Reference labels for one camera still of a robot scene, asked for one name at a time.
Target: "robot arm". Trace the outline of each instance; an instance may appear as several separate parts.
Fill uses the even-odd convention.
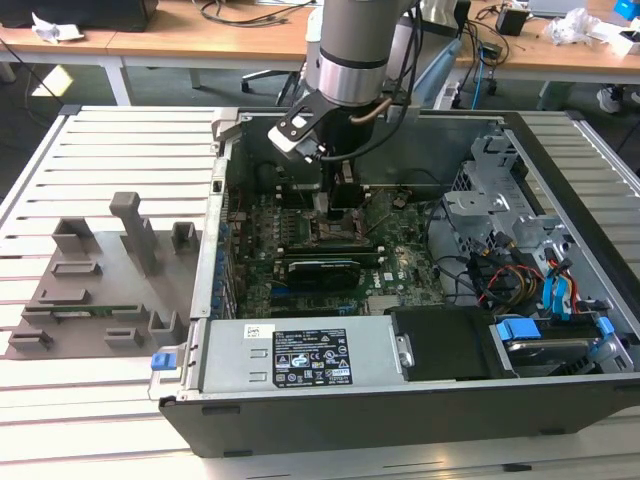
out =
[[[408,90],[403,96],[403,113],[408,107],[413,83],[407,86],[406,79],[415,79],[422,11],[427,8],[426,20],[433,21],[432,4],[451,7],[455,0],[426,3],[430,5],[420,9],[418,0],[325,0],[320,55],[317,65],[310,66],[319,67],[317,89],[269,132],[274,145],[286,156],[302,156],[308,162],[347,160],[370,151],[372,120],[397,102],[403,77]],[[410,65],[413,72],[407,76],[408,70],[401,68],[393,93],[381,97],[398,20],[407,10],[414,13],[402,63]],[[455,36],[456,29],[449,28],[449,33]],[[412,50],[413,58],[408,62]]]
[[[318,90],[332,103],[365,106],[380,96],[398,19],[415,0],[328,0]]]

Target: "wooden desk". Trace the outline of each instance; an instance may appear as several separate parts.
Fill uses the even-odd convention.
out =
[[[116,32],[110,30],[83,30],[84,38],[73,42],[63,42],[58,45],[40,39],[30,28],[0,27],[0,38],[4,40],[16,53],[66,53],[66,54],[94,54],[106,55],[107,45]],[[0,44],[0,51],[6,51]]]
[[[470,18],[494,0],[474,1]],[[615,0],[590,0],[590,11],[603,20],[615,18]],[[223,9],[229,19],[252,18],[282,8],[234,0]],[[229,68],[296,70],[303,60],[305,32],[311,9],[293,12],[289,23],[266,28],[237,28],[204,19],[190,0],[160,0],[158,11],[144,33],[88,30],[86,39],[52,45],[30,29],[0,28],[0,36],[26,62],[102,66],[118,105],[131,105],[132,90],[126,67],[180,67],[191,70],[193,86],[199,85],[197,69]],[[495,16],[485,22],[495,25]],[[593,83],[640,83],[640,56],[619,58],[594,41],[593,46],[556,47],[541,35],[547,20],[527,22],[519,37],[507,37],[508,61],[495,72],[497,78],[560,80]],[[465,44],[452,75],[461,78],[472,61],[470,42]],[[480,28],[485,41],[501,44],[498,37]],[[0,62],[15,59],[0,48]]]
[[[469,19],[475,19],[480,9],[494,3],[500,2],[474,1]],[[613,12],[614,4],[615,0],[590,0],[589,12],[603,21],[628,25],[628,22]],[[495,28],[496,18],[496,15],[492,15],[483,23]],[[511,51],[508,60],[496,69],[497,78],[640,83],[640,56],[618,57],[609,51],[607,45],[595,39],[591,46],[555,46],[542,34],[548,23],[548,20],[535,18],[525,24],[520,36],[505,37]],[[479,27],[478,30],[482,41],[504,46],[504,42],[488,29]],[[457,71],[468,67],[472,61],[471,42],[468,35],[465,34],[464,37],[463,49],[456,62]]]
[[[222,9],[225,19],[249,19],[282,6],[257,6],[230,2]],[[302,62],[307,47],[305,33],[311,9],[292,12],[289,22],[265,28],[238,28],[211,22],[190,0],[161,0],[147,31],[118,32],[109,42],[111,55],[186,56],[216,59]]]

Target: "power cable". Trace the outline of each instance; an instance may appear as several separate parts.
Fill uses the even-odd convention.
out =
[[[227,25],[229,27],[239,27],[239,28],[260,28],[260,27],[271,27],[274,25],[283,25],[288,22],[286,18],[287,15],[294,12],[295,10],[299,10],[301,8],[307,7],[309,5],[313,5],[316,3],[316,0],[310,0],[305,3],[291,5],[286,8],[282,8],[272,13],[268,13],[265,15],[261,15],[259,17],[249,18],[247,20],[229,20],[220,16],[222,11],[222,2],[221,0],[213,0],[211,2],[205,3],[203,6],[199,6],[197,0],[191,0],[191,3],[200,11],[200,14],[206,18],[207,20],[215,23],[219,23],[221,25]],[[217,6],[217,10],[215,14],[211,14],[207,12],[207,9],[211,6]]]

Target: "small electronic device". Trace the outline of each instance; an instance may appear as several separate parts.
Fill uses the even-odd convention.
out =
[[[531,12],[520,8],[503,8],[496,20],[496,30],[501,35],[517,37],[522,32],[527,18]]]

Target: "warning label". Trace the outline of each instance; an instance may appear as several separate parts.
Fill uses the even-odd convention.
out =
[[[273,332],[273,383],[278,388],[351,385],[346,330]]]

